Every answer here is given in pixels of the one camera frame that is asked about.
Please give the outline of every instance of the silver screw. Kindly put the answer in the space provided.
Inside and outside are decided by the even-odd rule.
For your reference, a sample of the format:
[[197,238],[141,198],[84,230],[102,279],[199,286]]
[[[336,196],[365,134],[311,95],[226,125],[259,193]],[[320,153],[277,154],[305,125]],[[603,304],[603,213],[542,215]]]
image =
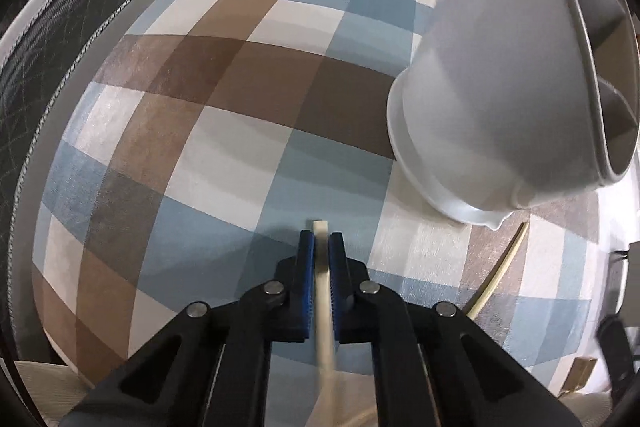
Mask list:
[[367,294],[375,294],[380,291],[380,284],[374,281],[362,281],[360,283],[360,291]]
[[453,315],[455,315],[457,311],[458,309],[456,308],[456,306],[454,304],[451,304],[450,302],[443,301],[436,304],[436,313],[440,317],[453,317]]
[[262,288],[267,295],[280,295],[284,290],[284,284],[280,281],[269,281]]
[[192,302],[187,306],[187,315],[197,319],[198,317],[202,317],[205,313],[209,311],[209,306],[204,302]]

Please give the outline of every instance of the white container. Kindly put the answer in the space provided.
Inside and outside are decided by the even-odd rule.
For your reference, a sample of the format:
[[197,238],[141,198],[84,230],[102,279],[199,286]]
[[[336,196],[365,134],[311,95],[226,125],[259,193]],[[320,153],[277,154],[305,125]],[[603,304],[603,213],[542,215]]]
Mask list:
[[624,0],[438,0],[433,17],[387,123],[436,209],[495,230],[516,209],[624,175],[639,110]]

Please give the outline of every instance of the black mesh fabric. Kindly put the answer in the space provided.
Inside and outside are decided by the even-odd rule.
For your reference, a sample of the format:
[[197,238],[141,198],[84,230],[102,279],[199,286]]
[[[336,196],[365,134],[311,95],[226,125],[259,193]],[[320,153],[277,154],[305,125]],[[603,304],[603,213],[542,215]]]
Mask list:
[[0,326],[10,341],[7,253],[20,170],[56,88],[88,39],[124,1],[52,0],[0,71]]

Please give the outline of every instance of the plaid tablecloth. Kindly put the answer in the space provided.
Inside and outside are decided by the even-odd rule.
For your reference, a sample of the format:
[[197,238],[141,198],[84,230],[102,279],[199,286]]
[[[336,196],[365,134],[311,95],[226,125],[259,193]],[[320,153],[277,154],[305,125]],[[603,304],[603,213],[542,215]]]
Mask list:
[[[598,198],[497,232],[420,199],[385,105],[435,2],[153,2],[89,82],[42,198],[33,286],[59,354],[95,383],[191,301],[268,279],[314,219],[409,301],[462,305],[530,219],[478,323],[558,388],[596,318]],[[313,422],[312,344],[274,346],[268,425]],[[340,346],[338,368],[347,409],[372,403],[368,346]]]

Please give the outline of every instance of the table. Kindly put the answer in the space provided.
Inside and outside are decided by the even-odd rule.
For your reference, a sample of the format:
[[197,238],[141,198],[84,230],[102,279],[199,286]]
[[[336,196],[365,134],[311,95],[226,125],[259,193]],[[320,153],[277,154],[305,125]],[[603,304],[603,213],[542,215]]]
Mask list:
[[[34,296],[61,357],[96,383],[191,301],[268,279],[315,219],[405,299],[462,306],[530,219],[477,322],[559,389],[596,317],[598,196],[497,232],[420,199],[385,105],[435,2],[154,1],[89,82],[42,198]],[[373,400],[368,347],[337,361],[347,418]],[[274,345],[268,425],[313,423],[313,363],[312,340]]]

